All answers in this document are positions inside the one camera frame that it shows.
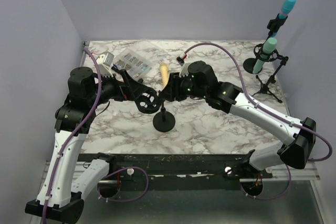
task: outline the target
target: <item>black round base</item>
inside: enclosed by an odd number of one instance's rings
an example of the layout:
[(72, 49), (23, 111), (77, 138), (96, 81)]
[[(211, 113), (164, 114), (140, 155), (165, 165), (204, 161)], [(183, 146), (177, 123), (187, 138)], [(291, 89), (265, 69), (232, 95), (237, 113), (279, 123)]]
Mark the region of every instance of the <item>black round base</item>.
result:
[(99, 188), (100, 195), (104, 198), (112, 198), (114, 195), (118, 193), (118, 189), (116, 187), (113, 187), (111, 185), (98, 185), (97, 188)]
[(244, 182), (244, 183), (240, 183), (241, 186), (243, 187), (243, 189), (245, 190), (245, 192), (247, 192), (248, 194), (250, 194), (251, 196), (258, 196), (259, 194), (261, 194), (264, 186), (261, 184), (259, 184), (258, 186), (256, 186), (255, 182)]
[(253, 74), (253, 67), (256, 64), (257, 59), (256, 58), (248, 58), (243, 63), (243, 68), (246, 72)]
[(175, 126), (175, 117), (172, 113), (166, 111), (166, 120), (162, 120), (162, 112), (157, 113), (153, 118), (153, 125), (157, 131), (168, 132)]

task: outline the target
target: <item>blue cap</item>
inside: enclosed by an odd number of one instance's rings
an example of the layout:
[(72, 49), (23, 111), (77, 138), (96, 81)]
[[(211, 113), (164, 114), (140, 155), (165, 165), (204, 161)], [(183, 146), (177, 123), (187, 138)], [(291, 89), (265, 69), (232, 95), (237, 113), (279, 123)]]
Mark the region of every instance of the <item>blue cap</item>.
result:
[(289, 14), (293, 10), (296, 0), (286, 0), (281, 7), (281, 12), (284, 14)]

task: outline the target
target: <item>microphone stand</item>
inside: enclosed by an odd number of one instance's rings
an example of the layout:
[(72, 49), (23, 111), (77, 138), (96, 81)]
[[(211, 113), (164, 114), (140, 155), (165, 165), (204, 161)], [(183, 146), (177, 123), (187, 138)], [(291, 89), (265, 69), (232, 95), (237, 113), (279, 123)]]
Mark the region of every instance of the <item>microphone stand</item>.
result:
[(288, 57), (277, 54), (277, 58), (275, 58), (275, 59), (280, 59), (281, 60), (280, 65), (277, 67), (275, 72), (268, 78), (266, 83), (263, 83), (261, 81), (261, 79), (259, 78), (259, 76), (256, 75), (257, 80), (260, 82), (260, 89), (259, 89), (258, 92), (254, 93), (252, 96), (254, 96), (256, 94), (267, 94), (267, 95), (271, 95), (272, 97), (274, 97), (279, 103), (282, 103), (282, 100), (279, 99), (274, 93), (272, 93), (269, 90), (268, 86), (270, 85), (270, 83), (272, 83), (272, 84), (276, 83), (275, 75), (277, 74), (277, 72), (280, 70), (280, 68), (282, 66), (286, 65), (286, 63), (288, 61)]
[[(268, 36), (267, 36), (266, 40), (268, 40), (272, 36), (275, 36), (275, 34), (279, 31), (280, 27), (284, 25), (284, 23), (286, 22), (287, 18), (288, 17), (281, 19), (279, 17), (279, 14), (278, 14), (275, 19), (271, 19), (268, 22), (267, 29), (269, 29), (269, 32), (268, 32)], [(256, 58), (248, 58), (248, 59), (246, 59), (244, 61), (244, 63), (243, 63), (243, 68), (245, 69), (245, 71), (248, 72), (248, 73), (253, 74), (253, 68), (254, 68), (254, 65), (256, 64), (257, 60), (258, 60), (257, 56), (256, 56)]]

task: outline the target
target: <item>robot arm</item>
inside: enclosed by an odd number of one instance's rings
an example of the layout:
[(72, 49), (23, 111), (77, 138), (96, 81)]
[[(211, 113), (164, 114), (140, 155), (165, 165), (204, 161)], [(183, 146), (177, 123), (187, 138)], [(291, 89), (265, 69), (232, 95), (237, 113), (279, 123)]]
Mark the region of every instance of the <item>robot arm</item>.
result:
[[(249, 175), (258, 173), (266, 167), (283, 163), (297, 169), (303, 169), (306, 165), (315, 143), (314, 136), (266, 115), (265, 112), (248, 101), (241, 88), (229, 82), (218, 82), (212, 67), (202, 61), (190, 64), (187, 66), (187, 70), (184, 68), (184, 74), (188, 75), (171, 73), (169, 82), (159, 97), (155, 90), (134, 81), (125, 70), (119, 70), (119, 74), (123, 77), (124, 82), (116, 80), (115, 76), (109, 75), (109, 72), (102, 77), (102, 92), (98, 104), (105, 103), (109, 99), (129, 100), (136, 103), (140, 112), (151, 114), (159, 110), (162, 100), (182, 101), (187, 97), (204, 98), (214, 109), (243, 117), (280, 139), (279, 144), (263, 150), (251, 150), (247, 154), (241, 163), (241, 168)], [(90, 167), (76, 181), (72, 182), (78, 155), (96, 116), (93, 113), (77, 135), (68, 142), (62, 158), (59, 159), (55, 177), (51, 178), (52, 167), (55, 165), (59, 149), (69, 134), (88, 114), (96, 98), (95, 76), (96, 74), (86, 67), (74, 69), (70, 73), (69, 95), (65, 104), (55, 115), (55, 146), (50, 169), (37, 199), (26, 205), (25, 211), (28, 214), (42, 216), (47, 185), (53, 179), (54, 183), (48, 199), (47, 218), (68, 224), (76, 223), (83, 211), (84, 200), (90, 191), (99, 180), (117, 169), (114, 156), (98, 154)], [(314, 131), (316, 129), (316, 123), (312, 119), (307, 118), (300, 121), (265, 105), (262, 106), (293, 123)]]
[[(154, 89), (134, 81), (125, 70), (120, 70), (119, 74), (123, 77), (123, 82), (118, 81), (114, 75), (105, 74), (102, 77), (102, 92), (98, 105), (114, 99), (115, 101), (134, 101), (142, 113), (151, 114), (159, 110), (160, 101)], [(36, 200), (27, 203), (26, 213), (42, 216), (47, 187), (52, 179), (54, 182), (48, 198), (47, 218), (76, 223), (83, 210), (87, 195), (99, 180), (116, 170), (113, 156), (98, 154), (88, 169), (76, 181), (72, 182), (78, 155), (90, 125), (96, 117), (96, 114), (93, 113), (78, 134), (67, 143), (62, 157), (59, 159), (55, 176), (51, 178), (52, 169), (61, 147), (76, 126), (86, 117), (94, 103), (97, 90), (97, 84), (94, 81), (96, 76), (87, 67), (76, 68), (70, 73), (69, 95), (65, 104), (57, 110), (55, 115), (55, 145), (50, 169)]]
[[(217, 110), (231, 113), (249, 120), (277, 137), (281, 143), (249, 152), (245, 165), (247, 169), (259, 171), (266, 167), (287, 164), (303, 169), (315, 143), (315, 136), (291, 124), (299, 124), (316, 130), (316, 123), (310, 118), (304, 121), (284, 115), (253, 98), (253, 105), (242, 89), (229, 82), (218, 82), (211, 66), (203, 61), (186, 63), (181, 73), (171, 73), (169, 82), (159, 97), (167, 101), (182, 101), (187, 97), (204, 98), (206, 103)], [(284, 124), (258, 108), (271, 111), (291, 122)]]

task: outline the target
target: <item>clear plastic container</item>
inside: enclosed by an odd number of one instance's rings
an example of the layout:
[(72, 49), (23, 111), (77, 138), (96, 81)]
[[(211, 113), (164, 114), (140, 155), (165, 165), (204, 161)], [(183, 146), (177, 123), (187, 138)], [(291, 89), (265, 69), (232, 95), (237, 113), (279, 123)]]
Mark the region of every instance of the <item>clear plastic container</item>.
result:
[(125, 69), (134, 80), (138, 81), (152, 70), (154, 65), (153, 57), (155, 57), (156, 61), (162, 62), (164, 59), (169, 58), (170, 55), (147, 40), (139, 40), (115, 56), (113, 64), (118, 69)]

